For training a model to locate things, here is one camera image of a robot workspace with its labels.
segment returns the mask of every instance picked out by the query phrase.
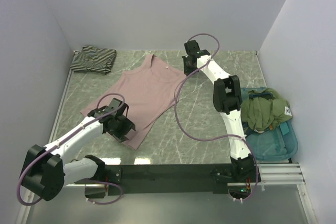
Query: pink shirt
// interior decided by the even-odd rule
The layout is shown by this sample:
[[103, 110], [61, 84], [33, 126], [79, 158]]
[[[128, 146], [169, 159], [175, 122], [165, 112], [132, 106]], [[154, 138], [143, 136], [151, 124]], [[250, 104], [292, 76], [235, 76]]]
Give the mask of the pink shirt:
[[[123, 144], [138, 149], [155, 120], [174, 105], [174, 92], [185, 77], [183, 71], [173, 68], [155, 55], [147, 55], [140, 67], [122, 72], [121, 78], [104, 94], [122, 94], [130, 107], [127, 117], [135, 124], [136, 131], [131, 130], [127, 135], [129, 140]], [[99, 107], [109, 105], [113, 98], [112, 95], [106, 97]], [[81, 113], [86, 116], [96, 108], [99, 99], [81, 110]]]

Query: folded striped shirt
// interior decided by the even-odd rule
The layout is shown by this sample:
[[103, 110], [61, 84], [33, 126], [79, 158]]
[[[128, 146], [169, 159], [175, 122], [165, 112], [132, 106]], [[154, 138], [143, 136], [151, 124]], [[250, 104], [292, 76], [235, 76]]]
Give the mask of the folded striped shirt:
[[111, 71], [117, 51], [114, 49], [84, 46], [74, 58], [71, 70], [74, 72], [98, 72], [107, 74]]

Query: table surface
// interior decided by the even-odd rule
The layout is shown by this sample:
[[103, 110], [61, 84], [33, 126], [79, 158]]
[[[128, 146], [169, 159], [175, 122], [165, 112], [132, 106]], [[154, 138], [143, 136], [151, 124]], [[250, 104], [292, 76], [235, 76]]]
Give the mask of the table surface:
[[[80, 110], [103, 94], [119, 80], [123, 70], [141, 65], [147, 54], [155, 54], [173, 67], [183, 70], [183, 50], [118, 51], [112, 71], [71, 74], [60, 112], [54, 140], [78, 125]], [[228, 73], [238, 75], [241, 87], [265, 86], [255, 51], [220, 51], [215, 61]], [[226, 134], [225, 124], [212, 103], [213, 85], [203, 73], [196, 74], [183, 86], [177, 112], [187, 132], [202, 138]], [[179, 129], [173, 108], [161, 115], [138, 150], [124, 146], [104, 134], [87, 143], [73, 158], [92, 154], [109, 164], [211, 164], [230, 163], [227, 138], [198, 142]]]
[[[115, 199], [107, 196], [103, 201]], [[243, 204], [225, 194], [126, 194], [116, 204], [93, 206], [82, 187], [64, 187], [30, 210], [28, 224], [307, 224], [296, 185], [261, 187]]]

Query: clothing label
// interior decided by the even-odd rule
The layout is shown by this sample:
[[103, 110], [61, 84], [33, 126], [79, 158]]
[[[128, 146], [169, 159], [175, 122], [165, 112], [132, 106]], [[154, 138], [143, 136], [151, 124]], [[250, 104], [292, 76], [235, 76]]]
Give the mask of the clothing label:
[[292, 116], [292, 112], [290, 111], [290, 109], [287, 106], [285, 106], [285, 115]]

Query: marble floor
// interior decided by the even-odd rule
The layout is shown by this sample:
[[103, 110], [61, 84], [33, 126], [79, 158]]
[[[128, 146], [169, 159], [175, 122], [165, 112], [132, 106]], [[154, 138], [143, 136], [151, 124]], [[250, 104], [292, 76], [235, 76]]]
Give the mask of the marble floor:
[[[123, 70], [141, 65], [147, 54], [155, 54], [168, 64], [183, 70], [184, 50], [118, 51], [112, 71], [72, 73], [54, 140], [83, 119], [80, 110], [116, 83]], [[220, 51], [216, 62], [228, 73], [238, 75], [241, 87], [262, 87], [265, 80], [255, 51]], [[212, 103], [213, 85], [203, 73], [196, 74], [183, 86], [177, 106], [182, 126], [196, 137], [215, 137], [226, 133], [224, 122]], [[179, 129], [173, 108], [158, 118], [138, 150], [126, 147], [104, 134], [86, 144], [75, 155], [80, 159], [92, 154], [110, 164], [210, 164], [230, 163], [228, 139], [198, 142]]]

